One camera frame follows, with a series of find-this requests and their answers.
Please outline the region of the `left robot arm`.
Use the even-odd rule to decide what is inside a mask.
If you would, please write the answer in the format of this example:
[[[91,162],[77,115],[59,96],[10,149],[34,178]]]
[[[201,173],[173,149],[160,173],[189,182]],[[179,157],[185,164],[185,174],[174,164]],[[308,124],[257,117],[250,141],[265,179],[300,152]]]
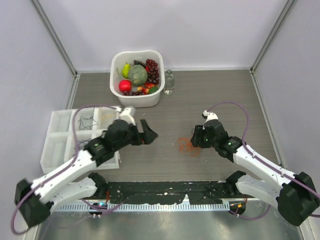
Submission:
[[[28,228],[35,227],[59,207],[75,200],[93,197],[102,199],[107,192],[105,179],[94,172],[128,146],[150,145],[158,134],[142,119],[142,132],[133,117],[116,119],[89,141],[74,157],[55,170],[33,181],[20,180],[15,188],[15,213],[20,213]]]

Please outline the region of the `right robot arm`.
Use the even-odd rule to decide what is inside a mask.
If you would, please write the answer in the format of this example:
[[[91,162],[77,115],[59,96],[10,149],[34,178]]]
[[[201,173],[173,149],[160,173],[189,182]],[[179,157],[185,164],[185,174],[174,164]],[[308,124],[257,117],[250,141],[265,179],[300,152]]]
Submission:
[[[259,177],[255,179],[242,171],[233,173],[225,186],[230,197],[243,194],[257,198],[276,208],[294,226],[300,226],[319,208],[320,196],[308,174],[296,174],[269,161],[241,138],[229,136],[217,119],[196,125],[190,142],[196,148],[213,148],[222,158]]]

